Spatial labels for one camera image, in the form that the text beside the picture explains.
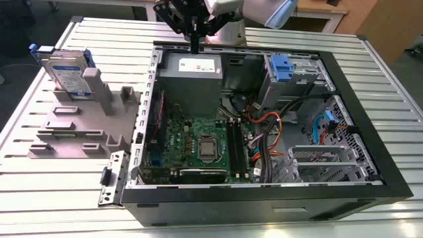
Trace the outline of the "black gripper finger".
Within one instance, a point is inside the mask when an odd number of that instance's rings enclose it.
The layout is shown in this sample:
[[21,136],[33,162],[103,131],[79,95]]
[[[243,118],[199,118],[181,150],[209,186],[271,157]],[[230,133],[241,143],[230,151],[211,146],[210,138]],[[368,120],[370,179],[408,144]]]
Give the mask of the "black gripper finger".
[[197,53],[197,35],[189,0],[157,0],[154,11],[177,34],[183,34],[191,44],[191,53]]
[[237,45],[242,42],[242,27],[239,23],[242,18],[235,17],[235,12],[223,13],[215,17],[215,24],[195,23],[197,54],[201,50],[201,43],[205,41],[215,45]]

